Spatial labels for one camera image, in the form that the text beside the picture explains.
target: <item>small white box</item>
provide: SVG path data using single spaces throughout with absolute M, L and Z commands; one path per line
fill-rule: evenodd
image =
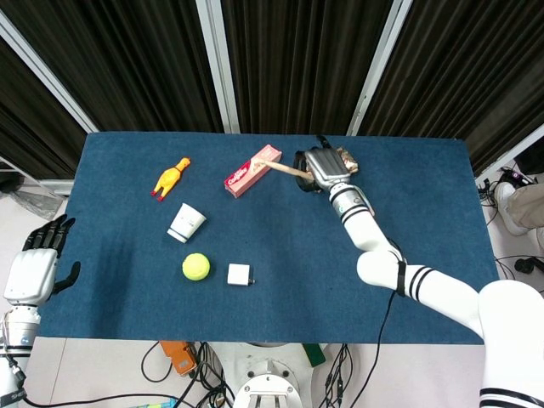
M 249 279 L 249 265 L 229 263 L 229 274 L 227 276 L 229 285 L 248 286 L 252 283 Z

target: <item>black curtain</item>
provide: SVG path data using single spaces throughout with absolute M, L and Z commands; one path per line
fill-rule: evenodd
M 241 131 L 345 134 L 391 1 L 222 6 Z
M 71 179 L 85 133 L 0 40 L 0 156 L 39 179 Z
M 544 122 L 544 3 L 414 0 L 360 134 L 457 138 L 476 173 Z
M 194 0 L 0 0 L 100 130 L 223 132 Z

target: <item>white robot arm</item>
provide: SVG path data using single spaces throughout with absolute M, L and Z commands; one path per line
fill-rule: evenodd
M 81 265 L 74 263 L 70 275 L 55 282 L 57 260 L 75 219 L 63 215 L 33 231 L 9 271 L 4 297 L 12 305 L 2 317 L 0 342 L 0 407 L 16 407 L 26 397 L 25 368 L 40 325 L 38 306 L 72 286 Z
M 544 299 L 518 281 L 492 282 L 480 293 L 424 265 L 402 259 L 377 225 L 363 192 L 348 184 L 337 152 L 304 152 L 317 185 L 361 251 L 357 273 L 366 283 L 395 290 L 468 327 L 484 340 L 485 369 L 480 406 L 544 407 Z

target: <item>orange device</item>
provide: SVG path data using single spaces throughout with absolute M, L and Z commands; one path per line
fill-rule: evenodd
M 164 197 L 170 192 L 174 185 L 181 179 L 181 173 L 190 165 L 189 157 L 184 157 L 181 161 L 174 167 L 169 168 L 162 172 L 159 181 L 156 183 L 155 188 L 151 191 L 151 195 L 156 195 L 160 189 L 162 193 L 159 196 L 158 200 L 164 200 Z
M 173 368 L 183 376 L 196 368 L 196 358 L 192 346 L 187 342 L 161 342 L 162 350 L 170 357 Z

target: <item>wooden stick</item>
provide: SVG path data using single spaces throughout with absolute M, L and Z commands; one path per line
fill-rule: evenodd
M 309 181 L 314 181 L 314 177 L 310 173 L 303 172 L 302 170 L 297 170 L 296 168 L 286 166 L 285 164 L 263 159 L 253 159 L 253 162 L 256 164 L 264 164 L 270 168 L 273 168 L 274 170 L 278 170 L 279 172 L 291 174 L 292 176 L 299 176 Z

